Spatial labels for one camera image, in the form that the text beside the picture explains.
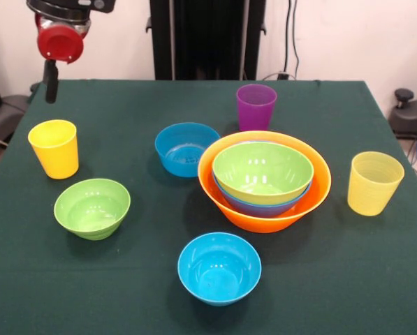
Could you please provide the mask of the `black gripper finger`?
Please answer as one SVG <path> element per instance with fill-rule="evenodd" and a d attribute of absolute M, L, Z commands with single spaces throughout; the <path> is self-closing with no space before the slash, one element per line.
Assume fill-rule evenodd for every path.
<path fill-rule="evenodd" d="M 44 63 L 43 83 L 46 86 L 45 100 L 47 103 L 55 103 L 58 90 L 58 69 L 55 60 L 46 60 Z"/>

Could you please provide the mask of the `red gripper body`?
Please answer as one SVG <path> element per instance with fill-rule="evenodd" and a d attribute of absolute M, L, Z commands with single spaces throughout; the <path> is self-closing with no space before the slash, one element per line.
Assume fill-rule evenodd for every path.
<path fill-rule="evenodd" d="M 75 24 L 35 14 L 35 23 L 38 29 L 38 50 L 45 59 L 70 64 L 80 58 L 91 20 Z"/>

